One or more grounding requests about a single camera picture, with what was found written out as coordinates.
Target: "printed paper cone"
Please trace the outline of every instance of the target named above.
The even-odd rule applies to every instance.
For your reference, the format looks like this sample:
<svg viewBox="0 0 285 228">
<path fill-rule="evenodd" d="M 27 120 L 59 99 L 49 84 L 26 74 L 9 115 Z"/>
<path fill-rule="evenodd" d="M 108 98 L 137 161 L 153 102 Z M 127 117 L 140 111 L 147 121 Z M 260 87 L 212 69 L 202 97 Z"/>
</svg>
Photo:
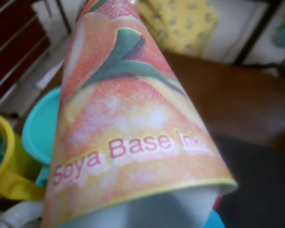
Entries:
<svg viewBox="0 0 285 228">
<path fill-rule="evenodd" d="M 235 188 L 131 3 L 89 1 L 65 63 L 43 227 L 71 220 L 66 227 L 85 227 L 78 219 L 97 220 L 95 227 L 116 219 L 114 227 L 123 227 L 128 203 L 159 193 L 202 224 L 215 198 Z M 120 217 L 101 220 L 115 210 Z"/>
</svg>

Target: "wooden table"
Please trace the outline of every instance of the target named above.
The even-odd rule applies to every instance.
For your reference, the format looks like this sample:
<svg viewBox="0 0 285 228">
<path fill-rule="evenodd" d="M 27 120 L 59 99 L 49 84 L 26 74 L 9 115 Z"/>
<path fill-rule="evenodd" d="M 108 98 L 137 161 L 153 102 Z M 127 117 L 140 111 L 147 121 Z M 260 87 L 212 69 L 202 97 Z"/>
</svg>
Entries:
<svg viewBox="0 0 285 228">
<path fill-rule="evenodd" d="M 285 79 L 172 53 L 165 57 L 210 132 L 285 151 Z M 59 70 L 38 100 L 61 79 Z"/>
</svg>

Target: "yellow cloth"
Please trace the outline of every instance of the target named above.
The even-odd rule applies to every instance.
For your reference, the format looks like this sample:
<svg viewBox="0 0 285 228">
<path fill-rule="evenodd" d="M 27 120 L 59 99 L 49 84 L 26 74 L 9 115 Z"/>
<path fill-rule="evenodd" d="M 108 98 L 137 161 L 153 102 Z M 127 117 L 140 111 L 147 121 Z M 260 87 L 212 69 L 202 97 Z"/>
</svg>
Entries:
<svg viewBox="0 0 285 228">
<path fill-rule="evenodd" d="M 218 22 L 206 0 L 140 0 L 139 13 L 161 49 L 202 56 Z"/>
</svg>

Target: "turquoise plastic bowl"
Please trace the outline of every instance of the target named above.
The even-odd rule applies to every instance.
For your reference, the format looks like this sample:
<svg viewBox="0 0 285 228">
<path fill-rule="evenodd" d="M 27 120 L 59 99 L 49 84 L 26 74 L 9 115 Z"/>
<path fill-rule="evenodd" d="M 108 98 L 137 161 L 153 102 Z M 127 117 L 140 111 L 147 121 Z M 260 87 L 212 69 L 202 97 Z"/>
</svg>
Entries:
<svg viewBox="0 0 285 228">
<path fill-rule="evenodd" d="M 36 160 L 49 166 L 54 147 L 60 88 L 48 92 L 30 112 L 22 132 L 25 150 Z"/>
</svg>

